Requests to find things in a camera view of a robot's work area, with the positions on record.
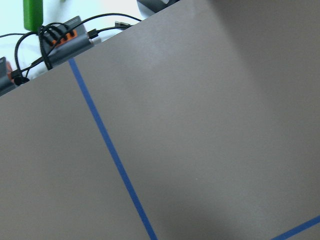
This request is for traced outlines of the black labelled box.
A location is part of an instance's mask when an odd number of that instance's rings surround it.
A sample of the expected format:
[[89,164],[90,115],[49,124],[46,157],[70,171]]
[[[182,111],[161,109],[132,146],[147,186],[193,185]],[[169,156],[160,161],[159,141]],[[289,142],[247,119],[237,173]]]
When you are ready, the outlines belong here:
[[163,9],[179,2],[179,0],[168,0],[167,3],[162,0],[137,0],[137,2],[144,5],[154,13],[158,13]]

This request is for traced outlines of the right grey usb hub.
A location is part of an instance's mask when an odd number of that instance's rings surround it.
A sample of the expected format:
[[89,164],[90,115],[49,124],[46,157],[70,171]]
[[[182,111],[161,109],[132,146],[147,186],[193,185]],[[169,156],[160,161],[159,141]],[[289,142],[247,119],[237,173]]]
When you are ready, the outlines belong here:
[[93,47],[81,22],[81,18],[76,16],[64,23],[53,22],[42,28],[40,51],[48,70]]

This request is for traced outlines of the grey usb hub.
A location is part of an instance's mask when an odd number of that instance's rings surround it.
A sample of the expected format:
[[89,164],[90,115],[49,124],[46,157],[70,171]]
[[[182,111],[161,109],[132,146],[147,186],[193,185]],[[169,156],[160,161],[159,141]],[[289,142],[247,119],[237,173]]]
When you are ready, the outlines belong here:
[[0,58],[0,96],[17,88],[11,78],[12,66],[6,57]]
[[40,51],[48,70],[93,47],[81,22],[81,18],[76,16],[64,23],[53,22],[42,28]]

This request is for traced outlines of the left grey usb hub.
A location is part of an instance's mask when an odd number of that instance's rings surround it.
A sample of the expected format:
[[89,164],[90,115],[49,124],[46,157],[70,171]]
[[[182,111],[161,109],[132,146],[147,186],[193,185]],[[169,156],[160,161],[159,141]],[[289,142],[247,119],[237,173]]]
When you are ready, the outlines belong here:
[[0,58],[0,96],[17,88],[11,78],[12,66],[6,57]]

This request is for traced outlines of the green plastic clamp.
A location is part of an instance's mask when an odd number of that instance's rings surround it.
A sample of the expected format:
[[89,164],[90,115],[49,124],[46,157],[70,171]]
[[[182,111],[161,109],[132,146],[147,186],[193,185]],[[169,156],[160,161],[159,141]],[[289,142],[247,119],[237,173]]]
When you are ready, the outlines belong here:
[[23,25],[28,31],[37,32],[43,24],[43,0],[23,0]]

